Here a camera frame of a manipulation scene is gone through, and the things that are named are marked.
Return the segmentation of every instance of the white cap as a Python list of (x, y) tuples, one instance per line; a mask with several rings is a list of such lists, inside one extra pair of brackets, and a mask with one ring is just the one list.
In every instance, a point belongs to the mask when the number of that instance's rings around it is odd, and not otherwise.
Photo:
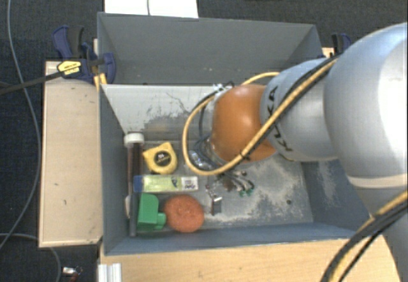
[(125, 146), (132, 144), (144, 144), (145, 137), (141, 132), (130, 132), (123, 138), (123, 143)]

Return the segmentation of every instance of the yellow cable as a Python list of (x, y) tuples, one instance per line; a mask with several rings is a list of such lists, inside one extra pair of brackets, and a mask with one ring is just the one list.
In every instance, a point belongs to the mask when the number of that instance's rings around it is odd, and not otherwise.
[[(382, 206), (377, 212), (375, 212), (374, 216), (369, 218), (358, 230), (357, 232), (360, 232), (361, 230), (363, 230), (367, 225), (371, 224), (372, 222), (375, 221), (375, 217), (377, 215), (381, 215), (384, 214), (385, 212), (391, 210), (392, 208), (396, 207), (397, 205), (400, 205), (401, 203), (403, 203), (404, 201), (406, 201), (408, 199), (408, 191), (405, 190), (403, 191), (401, 194), (399, 194), (398, 196), (396, 196), (394, 199), (392, 199), (391, 201), (389, 201), (387, 204), (385, 204), (384, 206)], [(331, 273), (328, 282), (334, 282), (334, 281), (338, 281), (341, 277), (341, 273), (344, 272), (344, 269), (346, 268), (346, 262), (348, 257), (351, 254), (351, 250), (357, 245), (355, 244), (352, 248), (349, 249), (349, 251), (347, 253), (344, 254), (344, 256), (339, 260), (336, 268), (333, 270), (333, 272)]]
[[(197, 106), (189, 115), (187, 118), (186, 124), (184, 125), (183, 129), (183, 134), (182, 134), (182, 152), (183, 152), (183, 157), (184, 161), (186, 162), (186, 165), (192, 170), (194, 173), (199, 174), (199, 175), (216, 175), (216, 174), (221, 174), (224, 173), (228, 170), (231, 170), (233, 167), (238, 165), (250, 152), (252, 147), (259, 142), (259, 140), (262, 138), (262, 136), (268, 131), (268, 129), (271, 127), (271, 125), (276, 121), (276, 119), (285, 111), (285, 109), (288, 108), (288, 106), (293, 102), (293, 100), (300, 94), (302, 93), (308, 86), (313, 84), (313, 82), (320, 77), (323, 73), (325, 73), (327, 70), (329, 70), (335, 63), (336, 59), (330, 61), (328, 64), (317, 70), (313, 75), (311, 75), (308, 79), (306, 79), (304, 82), (302, 82), (283, 102), (278, 106), (276, 111), (272, 114), (272, 116), (264, 123), (264, 125), (261, 127), (261, 129), (255, 134), (255, 136), (251, 139), (251, 141), (245, 146), (245, 148), (242, 150), (242, 152), (235, 156), (231, 161), (228, 163), (224, 164), (223, 166), (216, 168), (215, 170), (211, 171), (204, 171), (200, 170), (199, 168), (195, 167), (191, 161), (190, 157), (188, 154), (188, 148), (187, 148), (187, 141), (188, 141), (188, 131), (189, 127), (191, 124), (191, 121), (195, 117), (195, 115), (205, 106), (210, 103), (215, 96), (210, 97), (209, 99), (205, 100), (202, 104)], [(247, 85), (250, 84), (251, 82), (254, 82), (256, 80), (259, 80), (261, 78), (265, 77), (274, 77), (278, 75), (279, 73), (277, 72), (268, 72), (268, 73), (262, 73), (260, 75), (257, 75), (255, 77), (252, 77), (248, 80), (246, 80), (242, 85)]]

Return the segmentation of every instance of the orange ball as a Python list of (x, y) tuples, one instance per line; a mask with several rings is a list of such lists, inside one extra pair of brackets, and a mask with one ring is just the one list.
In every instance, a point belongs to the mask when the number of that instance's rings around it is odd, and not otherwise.
[(167, 224), (176, 231), (190, 233), (197, 231), (204, 222), (204, 211), (200, 203), (189, 195), (177, 195), (164, 204), (163, 212)]

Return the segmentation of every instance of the green object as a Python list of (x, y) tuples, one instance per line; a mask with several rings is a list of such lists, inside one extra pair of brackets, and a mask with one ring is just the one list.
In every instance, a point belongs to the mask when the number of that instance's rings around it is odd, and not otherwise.
[(140, 195), (138, 231), (161, 230), (166, 224), (166, 214), (159, 212), (159, 199), (150, 193)]

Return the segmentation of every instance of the wooden board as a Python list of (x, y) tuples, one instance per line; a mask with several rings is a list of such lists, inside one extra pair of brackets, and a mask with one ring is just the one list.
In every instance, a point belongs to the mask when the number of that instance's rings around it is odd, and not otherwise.
[[(108, 257), (101, 251), (100, 263), (121, 263), (125, 282), (318, 282), (344, 243), (332, 240)], [(382, 237), (371, 245), (346, 281), (399, 281)]]

